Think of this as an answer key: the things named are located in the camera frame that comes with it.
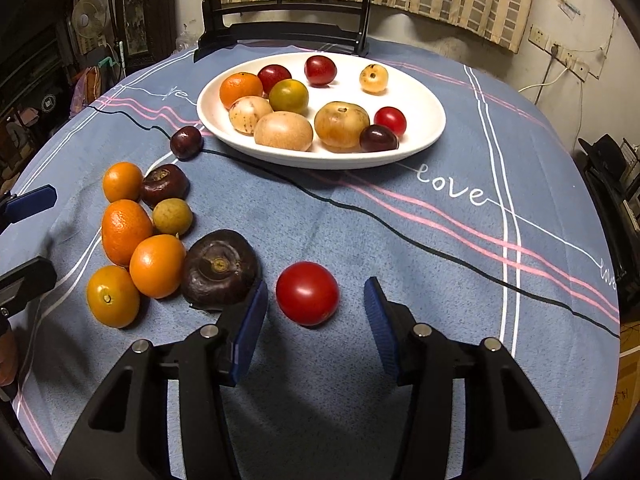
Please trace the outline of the pale oval fruit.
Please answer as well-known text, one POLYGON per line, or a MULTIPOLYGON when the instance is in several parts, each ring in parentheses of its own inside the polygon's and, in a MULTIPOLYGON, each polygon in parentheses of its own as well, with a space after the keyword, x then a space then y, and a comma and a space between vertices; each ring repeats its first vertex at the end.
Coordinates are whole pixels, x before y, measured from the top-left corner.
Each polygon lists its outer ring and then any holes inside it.
POLYGON ((272 112, 258 120, 254 140, 259 145, 292 151, 307 151, 314 140, 314 129, 302 115, 272 112))

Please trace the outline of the yellow orange tomato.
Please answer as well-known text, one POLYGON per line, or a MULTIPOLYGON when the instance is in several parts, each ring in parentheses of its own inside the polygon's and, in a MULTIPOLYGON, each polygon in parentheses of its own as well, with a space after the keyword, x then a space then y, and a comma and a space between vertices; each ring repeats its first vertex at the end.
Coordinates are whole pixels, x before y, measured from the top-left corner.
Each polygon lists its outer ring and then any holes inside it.
POLYGON ((140 309, 140 292, 128 271, 120 266, 102 266, 86 286, 88 307, 101 324, 125 328, 134 322, 140 309))

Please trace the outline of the smooth orange middle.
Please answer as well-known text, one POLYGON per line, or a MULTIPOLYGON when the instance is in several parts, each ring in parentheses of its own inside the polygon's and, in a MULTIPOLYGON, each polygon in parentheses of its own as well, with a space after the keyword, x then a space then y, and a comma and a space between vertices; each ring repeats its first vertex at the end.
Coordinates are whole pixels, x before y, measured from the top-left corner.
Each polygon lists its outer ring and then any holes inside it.
POLYGON ((142 240, 129 263, 134 286, 150 298, 170 296, 180 285, 184 258, 186 250, 178 237, 160 234, 142 240))

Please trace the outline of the small dark water chestnut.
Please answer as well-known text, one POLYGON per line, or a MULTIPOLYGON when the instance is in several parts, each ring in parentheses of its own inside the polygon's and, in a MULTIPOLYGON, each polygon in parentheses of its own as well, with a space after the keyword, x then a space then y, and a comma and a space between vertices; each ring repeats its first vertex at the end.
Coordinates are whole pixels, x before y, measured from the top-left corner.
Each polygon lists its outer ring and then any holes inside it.
POLYGON ((189 188, 189 179, 177 165, 160 165, 143 178, 140 198, 154 208, 168 198, 183 198, 189 188))

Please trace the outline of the tan spotted fruit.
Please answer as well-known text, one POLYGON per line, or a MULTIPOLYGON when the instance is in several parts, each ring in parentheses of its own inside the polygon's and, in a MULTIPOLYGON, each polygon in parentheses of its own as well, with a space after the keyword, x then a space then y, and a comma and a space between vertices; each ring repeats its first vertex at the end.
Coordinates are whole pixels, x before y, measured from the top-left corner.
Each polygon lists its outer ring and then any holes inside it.
POLYGON ((261 96, 243 96, 232 103, 228 115, 234 130, 252 136, 257 123, 272 112, 269 101, 261 96))

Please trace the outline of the green yellow tomato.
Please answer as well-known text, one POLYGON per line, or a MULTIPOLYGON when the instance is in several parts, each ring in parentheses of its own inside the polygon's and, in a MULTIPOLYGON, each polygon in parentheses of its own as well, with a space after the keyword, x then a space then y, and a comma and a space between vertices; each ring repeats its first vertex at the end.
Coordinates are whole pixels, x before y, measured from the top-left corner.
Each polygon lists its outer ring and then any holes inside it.
POLYGON ((275 112, 283 110, 305 115, 309 102, 308 89, 296 79, 283 79, 270 90, 269 102, 275 112))

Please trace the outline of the red cherry tomato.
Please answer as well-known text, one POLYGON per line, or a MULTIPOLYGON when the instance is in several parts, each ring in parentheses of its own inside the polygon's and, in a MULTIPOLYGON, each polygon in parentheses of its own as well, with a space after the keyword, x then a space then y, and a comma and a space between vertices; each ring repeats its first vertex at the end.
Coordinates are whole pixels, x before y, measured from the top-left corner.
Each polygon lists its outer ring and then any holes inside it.
POLYGON ((407 130, 406 116, 393 106, 381 107, 374 115, 374 123, 389 128, 398 138, 401 138, 407 130))

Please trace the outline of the tan longan fruit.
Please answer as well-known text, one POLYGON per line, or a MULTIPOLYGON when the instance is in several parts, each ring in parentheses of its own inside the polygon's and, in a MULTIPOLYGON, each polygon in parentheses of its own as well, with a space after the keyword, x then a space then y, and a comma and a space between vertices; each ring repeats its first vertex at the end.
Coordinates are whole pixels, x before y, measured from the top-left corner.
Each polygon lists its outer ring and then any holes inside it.
POLYGON ((158 232, 182 237, 191 229, 193 214, 181 198, 168 198, 154 207, 152 221, 158 232))

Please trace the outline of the large dark water chestnut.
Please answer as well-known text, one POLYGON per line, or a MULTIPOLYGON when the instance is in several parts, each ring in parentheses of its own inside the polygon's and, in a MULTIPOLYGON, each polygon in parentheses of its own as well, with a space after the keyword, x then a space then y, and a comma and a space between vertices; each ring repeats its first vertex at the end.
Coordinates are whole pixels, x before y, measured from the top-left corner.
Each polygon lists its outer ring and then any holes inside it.
POLYGON ((221 311, 244 301, 261 277, 262 266, 245 237, 217 230, 201 237, 186 253, 180 287, 192 308, 221 311))

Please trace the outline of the white electric fan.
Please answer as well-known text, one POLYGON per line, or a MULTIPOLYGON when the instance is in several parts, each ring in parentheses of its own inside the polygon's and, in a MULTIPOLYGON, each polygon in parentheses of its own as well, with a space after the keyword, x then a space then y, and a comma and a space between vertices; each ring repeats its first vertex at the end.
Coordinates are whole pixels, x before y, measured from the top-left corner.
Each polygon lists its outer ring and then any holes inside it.
POLYGON ((106 11, 101 0, 79 0, 72 13, 77 35, 91 39, 99 36, 106 24, 106 11))

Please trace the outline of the bumpy orange tangerine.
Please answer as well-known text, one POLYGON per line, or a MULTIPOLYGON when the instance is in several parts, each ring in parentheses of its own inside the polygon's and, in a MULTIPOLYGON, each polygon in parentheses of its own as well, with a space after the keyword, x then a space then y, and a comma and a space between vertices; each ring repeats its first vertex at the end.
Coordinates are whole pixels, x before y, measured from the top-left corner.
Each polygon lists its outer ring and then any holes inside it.
POLYGON ((116 266, 129 266, 134 250, 153 234, 146 211, 133 200, 115 200, 103 214, 102 246, 108 260, 116 266))

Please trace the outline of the big red tomato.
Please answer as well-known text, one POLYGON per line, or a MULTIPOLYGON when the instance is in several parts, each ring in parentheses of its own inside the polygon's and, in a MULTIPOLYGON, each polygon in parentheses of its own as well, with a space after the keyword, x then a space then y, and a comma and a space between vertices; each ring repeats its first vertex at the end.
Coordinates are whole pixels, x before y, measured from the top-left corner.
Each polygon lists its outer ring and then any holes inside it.
POLYGON ((340 291, 336 279, 324 266, 301 261, 288 266, 278 277, 276 299, 289 320, 314 327, 334 315, 340 291))

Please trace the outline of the small orange top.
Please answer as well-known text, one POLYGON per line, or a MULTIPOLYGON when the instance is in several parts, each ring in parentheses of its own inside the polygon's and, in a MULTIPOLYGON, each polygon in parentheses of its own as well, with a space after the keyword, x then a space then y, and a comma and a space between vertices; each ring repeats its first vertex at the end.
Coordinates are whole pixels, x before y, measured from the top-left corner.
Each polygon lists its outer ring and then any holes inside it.
POLYGON ((105 171, 102 188, 105 198, 114 203, 116 200, 133 200, 140 197, 143 174, 132 162, 118 162, 105 171))

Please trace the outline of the wall power strip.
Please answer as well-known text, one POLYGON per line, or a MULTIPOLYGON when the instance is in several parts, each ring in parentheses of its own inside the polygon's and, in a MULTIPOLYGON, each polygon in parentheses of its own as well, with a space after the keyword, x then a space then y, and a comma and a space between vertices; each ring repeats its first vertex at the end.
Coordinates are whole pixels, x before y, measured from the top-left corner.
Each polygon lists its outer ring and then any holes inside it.
POLYGON ((530 26, 528 41, 537 48, 546 51, 581 81, 586 81, 590 73, 589 65, 578 56, 575 50, 570 50, 553 40, 549 34, 536 25, 530 26))

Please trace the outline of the dark purple grape tomato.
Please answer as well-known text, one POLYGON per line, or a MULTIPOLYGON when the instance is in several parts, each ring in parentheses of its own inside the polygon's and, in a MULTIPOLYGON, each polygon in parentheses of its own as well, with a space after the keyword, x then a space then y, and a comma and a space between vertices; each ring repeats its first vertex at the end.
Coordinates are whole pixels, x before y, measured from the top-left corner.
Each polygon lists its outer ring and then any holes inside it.
POLYGON ((363 151, 369 153, 393 151, 399 148, 399 140, 390 128, 382 125, 370 125, 361 131, 359 145, 363 151))

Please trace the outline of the round goldfish screen ornament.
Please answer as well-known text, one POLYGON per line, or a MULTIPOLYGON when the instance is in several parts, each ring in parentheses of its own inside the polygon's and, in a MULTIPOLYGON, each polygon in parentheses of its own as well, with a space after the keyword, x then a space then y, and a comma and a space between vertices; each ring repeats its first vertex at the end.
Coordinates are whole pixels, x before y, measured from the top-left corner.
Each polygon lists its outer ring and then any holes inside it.
POLYGON ((367 53, 367 33, 372 0, 203 0, 204 32, 194 51, 195 62, 223 48, 243 41, 277 41, 284 44, 337 44, 349 48, 354 55, 367 53), (358 18, 355 30, 331 23, 257 21, 227 25, 231 14, 298 11, 345 14, 358 18))

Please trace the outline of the dark cherry on cloth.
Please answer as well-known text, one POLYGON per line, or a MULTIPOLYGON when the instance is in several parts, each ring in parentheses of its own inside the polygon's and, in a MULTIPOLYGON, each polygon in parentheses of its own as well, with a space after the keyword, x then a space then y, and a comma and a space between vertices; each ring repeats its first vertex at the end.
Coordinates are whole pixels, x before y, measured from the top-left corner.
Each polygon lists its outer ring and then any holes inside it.
POLYGON ((204 140, 198 128, 184 126, 170 137, 169 145, 176 159, 190 160, 203 149, 204 140))

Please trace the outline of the white round plate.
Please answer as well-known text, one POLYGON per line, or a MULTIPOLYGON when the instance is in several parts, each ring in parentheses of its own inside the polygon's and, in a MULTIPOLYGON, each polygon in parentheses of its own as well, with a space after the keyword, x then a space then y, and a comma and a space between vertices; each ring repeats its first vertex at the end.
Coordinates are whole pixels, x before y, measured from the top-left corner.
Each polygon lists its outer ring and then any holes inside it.
POLYGON ((299 152, 258 145, 246 134, 233 129, 228 112, 219 99, 220 86, 227 77, 237 72, 254 74, 268 64, 279 64, 286 67, 295 79, 305 81, 304 63, 309 57, 308 52, 274 54, 254 58, 225 70, 209 81, 198 96, 198 118, 218 140, 245 155, 263 162, 305 169, 344 170, 384 166, 400 162, 429 148, 442 136, 447 122, 445 109, 427 86, 390 64, 385 64, 390 75, 385 92, 379 96, 364 92, 360 87, 359 74, 371 62, 366 58, 339 53, 328 55, 337 67, 337 76, 332 84, 324 88, 308 89, 306 118, 313 120, 320 108, 331 101, 358 104, 370 116, 383 106, 396 107, 407 119, 407 130, 399 139, 399 148, 374 153, 359 150, 339 153, 330 151, 315 138, 308 151, 299 152))

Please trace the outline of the blue striped tablecloth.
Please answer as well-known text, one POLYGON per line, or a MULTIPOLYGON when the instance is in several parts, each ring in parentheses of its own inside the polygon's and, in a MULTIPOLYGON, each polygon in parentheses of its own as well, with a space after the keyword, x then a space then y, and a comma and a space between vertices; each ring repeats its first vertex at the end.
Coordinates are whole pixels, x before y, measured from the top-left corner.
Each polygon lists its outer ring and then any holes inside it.
MULTIPOLYGON (((214 138, 184 162, 190 240, 241 233, 274 284, 297 261, 325 266, 341 302, 307 330, 271 306, 250 371, 224 392, 247 479, 385 479, 409 400, 381 365, 363 307, 377 278, 387 297, 447 337, 499 338, 546 402, 582 471, 599 451, 614 399, 620 322, 602 226, 574 162, 528 99, 476 68, 400 44, 372 58, 442 102, 446 128, 403 162, 355 172, 298 171, 242 159, 214 138)), ((130 344, 188 336, 209 321, 179 296, 112 330, 86 304, 106 263, 101 181, 115 162, 171 162, 168 136, 195 122, 215 76, 265 47, 195 62, 183 53, 127 77, 58 130, 17 180, 50 184, 53 208, 9 226, 1 266, 49 258, 58 282, 13 321, 23 367, 14 405, 51 467, 86 403, 130 344)))

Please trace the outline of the brown round fruit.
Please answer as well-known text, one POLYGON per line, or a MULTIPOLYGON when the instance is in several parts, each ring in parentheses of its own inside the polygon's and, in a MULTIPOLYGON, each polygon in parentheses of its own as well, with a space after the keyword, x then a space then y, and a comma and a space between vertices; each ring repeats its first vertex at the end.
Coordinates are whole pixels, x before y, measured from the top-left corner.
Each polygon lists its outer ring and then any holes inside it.
POLYGON ((369 126, 369 114, 354 103, 329 102, 314 116, 317 136, 331 150, 353 150, 359 145, 360 133, 369 126))

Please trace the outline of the yellow spotted small fruit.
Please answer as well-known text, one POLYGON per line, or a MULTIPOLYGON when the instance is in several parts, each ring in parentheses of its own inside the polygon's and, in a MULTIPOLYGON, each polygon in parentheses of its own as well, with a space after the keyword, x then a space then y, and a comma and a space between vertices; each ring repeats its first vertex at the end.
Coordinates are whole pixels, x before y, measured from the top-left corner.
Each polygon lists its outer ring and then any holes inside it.
POLYGON ((388 71, 378 63, 367 65, 359 75, 360 87, 364 92, 380 94, 388 85, 388 71))

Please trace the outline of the dark red plum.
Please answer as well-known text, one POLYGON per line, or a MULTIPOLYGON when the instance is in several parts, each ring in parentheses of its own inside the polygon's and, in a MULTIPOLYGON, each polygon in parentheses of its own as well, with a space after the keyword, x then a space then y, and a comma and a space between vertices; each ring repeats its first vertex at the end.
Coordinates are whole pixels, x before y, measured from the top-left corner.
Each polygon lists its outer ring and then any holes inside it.
POLYGON ((311 55, 306 59, 304 73, 312 86, 322 87, 334 81, 337 68, 327 56, 311 55))

